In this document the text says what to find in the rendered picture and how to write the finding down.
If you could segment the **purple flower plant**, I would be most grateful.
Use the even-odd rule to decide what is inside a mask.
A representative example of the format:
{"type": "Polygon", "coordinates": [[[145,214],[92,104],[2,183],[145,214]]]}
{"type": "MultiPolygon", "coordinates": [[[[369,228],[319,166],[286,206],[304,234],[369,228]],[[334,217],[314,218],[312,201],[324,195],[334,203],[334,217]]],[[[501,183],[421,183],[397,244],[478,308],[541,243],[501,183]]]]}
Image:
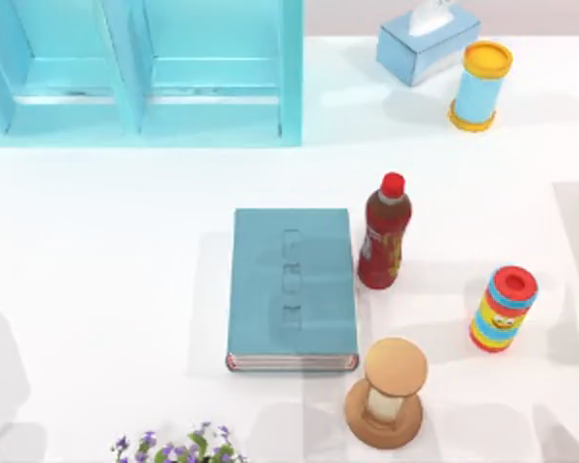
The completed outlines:
{"type": "Polygon", "coordinates": [[[113,463],[252,463],[236,448],[230,429],[213,422],[201,422],[175,442],[162,441],[152,430],[134,441],[124,435],[110,451],[113,463]]]}

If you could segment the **blue and yellow canister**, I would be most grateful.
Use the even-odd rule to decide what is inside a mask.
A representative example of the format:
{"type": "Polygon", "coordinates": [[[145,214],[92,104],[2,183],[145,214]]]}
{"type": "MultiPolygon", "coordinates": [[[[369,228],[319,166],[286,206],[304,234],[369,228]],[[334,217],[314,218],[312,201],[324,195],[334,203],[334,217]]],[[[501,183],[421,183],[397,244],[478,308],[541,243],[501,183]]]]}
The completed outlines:
{"type": "Polygon", "coordinates": [[[475,41],[465,48],[463,72],[449,111],[449,119],[456,128],[481,132],[492,125],[497,99],[512,62],[510,50],[499,42],[475,41]]]}

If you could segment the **red bottle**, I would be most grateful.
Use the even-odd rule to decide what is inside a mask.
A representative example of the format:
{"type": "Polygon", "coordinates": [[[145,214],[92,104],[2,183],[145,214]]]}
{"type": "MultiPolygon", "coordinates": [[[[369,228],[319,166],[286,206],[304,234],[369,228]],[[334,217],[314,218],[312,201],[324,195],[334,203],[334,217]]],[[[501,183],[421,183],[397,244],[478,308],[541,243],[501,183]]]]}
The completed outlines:
{"type": "Polygon", "coordinates": [[[396,280],[400,271],[402,241],[411,214],[404,177],[387,173],[366,202],[366,234],[357,269],[364,286],[385,289],[396,280]]]}

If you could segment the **light blue tissue box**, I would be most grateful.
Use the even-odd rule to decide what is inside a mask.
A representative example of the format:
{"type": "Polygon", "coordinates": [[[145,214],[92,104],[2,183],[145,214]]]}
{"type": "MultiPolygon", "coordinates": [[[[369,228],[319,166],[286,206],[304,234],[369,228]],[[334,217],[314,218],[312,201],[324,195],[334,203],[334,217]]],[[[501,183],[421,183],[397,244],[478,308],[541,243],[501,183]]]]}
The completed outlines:
{"type": "Polygon", "coordinates": [[[408,87],[461,62],[482,23],[455,0],[424,0],[411,12],[383,23],[376,60],[408,87]]]}

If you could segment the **wooden hourglass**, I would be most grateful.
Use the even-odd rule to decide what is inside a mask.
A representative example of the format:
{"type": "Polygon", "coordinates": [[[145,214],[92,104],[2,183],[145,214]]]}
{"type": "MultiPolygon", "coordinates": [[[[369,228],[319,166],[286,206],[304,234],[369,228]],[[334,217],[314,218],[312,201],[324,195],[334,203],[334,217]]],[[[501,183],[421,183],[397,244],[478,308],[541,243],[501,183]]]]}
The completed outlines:
{"type": "Polygon", "coordinates": [[[398,449],[419,433],[424,413],[418,392],[427,380],[427,358],[413,342],[387,338],[372,345],[364,377],[345,396],[345,421],[364,444],[398,449]]]}

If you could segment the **light blue rack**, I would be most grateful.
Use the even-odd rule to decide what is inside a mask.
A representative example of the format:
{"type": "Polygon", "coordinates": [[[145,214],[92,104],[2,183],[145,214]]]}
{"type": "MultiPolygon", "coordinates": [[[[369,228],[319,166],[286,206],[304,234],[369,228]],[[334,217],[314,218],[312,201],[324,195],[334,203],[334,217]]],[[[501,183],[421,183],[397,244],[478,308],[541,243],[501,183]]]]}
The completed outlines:
{"type": "Polygon", "coordinates": [[[0,0],[0,147],[302,140],[304,0],[0,0]]]}

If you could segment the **teal book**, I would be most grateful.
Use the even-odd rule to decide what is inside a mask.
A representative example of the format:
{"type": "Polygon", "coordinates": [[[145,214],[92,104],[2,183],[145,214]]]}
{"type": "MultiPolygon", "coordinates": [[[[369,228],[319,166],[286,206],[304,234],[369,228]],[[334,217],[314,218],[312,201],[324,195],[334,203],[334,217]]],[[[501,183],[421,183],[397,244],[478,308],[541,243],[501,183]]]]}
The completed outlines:
{"type": "Polygon", "coordinates": [[[352,371],[358,364],[347,210],[237,209],[228,369],[352,371]]]}

